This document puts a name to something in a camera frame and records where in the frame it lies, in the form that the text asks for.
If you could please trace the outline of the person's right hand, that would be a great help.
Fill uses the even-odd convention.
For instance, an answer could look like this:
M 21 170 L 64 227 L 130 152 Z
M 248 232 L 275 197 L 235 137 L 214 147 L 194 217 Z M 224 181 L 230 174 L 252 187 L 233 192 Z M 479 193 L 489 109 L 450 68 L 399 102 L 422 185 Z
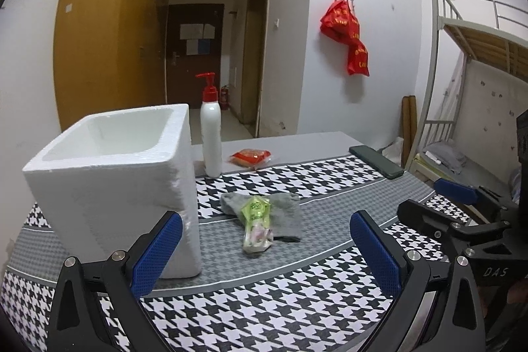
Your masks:
M 487 351 L 527 351 L 527 279 L 479 290 Z

